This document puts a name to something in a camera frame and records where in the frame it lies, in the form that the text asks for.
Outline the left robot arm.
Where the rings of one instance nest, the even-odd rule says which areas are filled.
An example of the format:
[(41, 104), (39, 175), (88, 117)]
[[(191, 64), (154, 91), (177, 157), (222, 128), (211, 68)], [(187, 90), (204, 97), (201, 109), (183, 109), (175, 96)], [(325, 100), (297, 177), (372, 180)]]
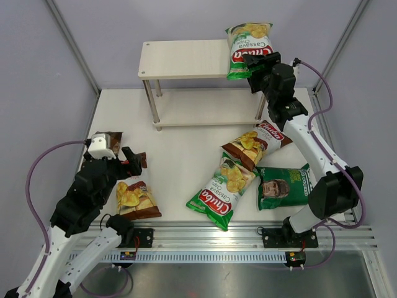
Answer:
[(45, 246), (27, 279), (6, 297), (72, 297), (84, 278), (111, 250), (136, 243), (134, 224), (121, 215), (111, 216), (105, 228), (71, 263), (69, 256), (75, 244), (88, 231), (91, 223), (106, 205), (117, 181), (142, 172), (141, 153), (123, 147), (125, 161), (118, 158), (95, 159), (86, 155), (86, 165), (56, 205), (45, 231)]

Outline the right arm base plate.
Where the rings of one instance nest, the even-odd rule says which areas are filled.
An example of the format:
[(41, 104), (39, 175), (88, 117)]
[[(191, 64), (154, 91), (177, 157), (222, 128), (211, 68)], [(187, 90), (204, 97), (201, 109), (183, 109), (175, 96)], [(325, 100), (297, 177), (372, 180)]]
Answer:
[(317, 248), (318, 239), (312, 230), (304, 233), (284, 232), (281, 228), (261, 228), (264, 248)]

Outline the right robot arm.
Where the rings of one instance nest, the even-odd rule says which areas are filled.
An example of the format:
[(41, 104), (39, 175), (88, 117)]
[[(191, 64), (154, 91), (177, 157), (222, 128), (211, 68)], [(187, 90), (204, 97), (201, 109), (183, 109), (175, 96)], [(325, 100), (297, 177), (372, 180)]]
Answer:
[(252, 91), (262, 92), (267, 101), (270, 120), (290, 138), (310, 165), (317, 181), (308, 195), (308, 203), (280, 228), (262, 230), (266, 248), (318, 247), (315, 229), (336, 214), (360, 206), (361, 217), (355, 229), (364, 221), (365, 203), (361, 193), (364, 174), (339, 158), (313, 127), (312, 115), (295, 97), (296, 68), (303, 61), (294, 59), (291, 65), (281, 62), (280, 53), (268, 55), (244, 54), (243, 61), (251, 75)]

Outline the dark green portrait chips bag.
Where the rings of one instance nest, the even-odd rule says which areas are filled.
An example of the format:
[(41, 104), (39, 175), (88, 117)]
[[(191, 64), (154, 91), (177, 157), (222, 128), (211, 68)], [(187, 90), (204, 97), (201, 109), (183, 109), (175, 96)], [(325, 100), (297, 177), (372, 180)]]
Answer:
[(313, 189), (309, 164), (302, 168), (257, 167), (256, 170), (260, 177), (259, 210), (307, 205)]

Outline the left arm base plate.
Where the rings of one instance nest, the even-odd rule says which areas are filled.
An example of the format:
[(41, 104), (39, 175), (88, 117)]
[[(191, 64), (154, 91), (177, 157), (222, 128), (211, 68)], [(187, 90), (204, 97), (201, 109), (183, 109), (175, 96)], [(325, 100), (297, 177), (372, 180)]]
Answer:
[(154, 230), (152, 228), (134, 228), (122, 233), (122, 241), (117, 248), (151, 248)]

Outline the green Chuba bag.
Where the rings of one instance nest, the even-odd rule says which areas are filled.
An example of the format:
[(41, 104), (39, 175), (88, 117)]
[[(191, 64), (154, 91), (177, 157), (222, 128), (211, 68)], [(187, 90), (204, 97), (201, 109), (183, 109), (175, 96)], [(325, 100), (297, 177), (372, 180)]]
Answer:
[(272, 26), (268, 22), (247, 22), (225, 30), (230, 48), (228, 80), (249, 77), (243, 55), (267, 55), (274, 51), (269, 38)]
[(239, 200), (257, 176), (257, 171), (249, 171), (224, 152), (212, 178), (186, 207), (206, 215), (218, 228), (227, 231)]

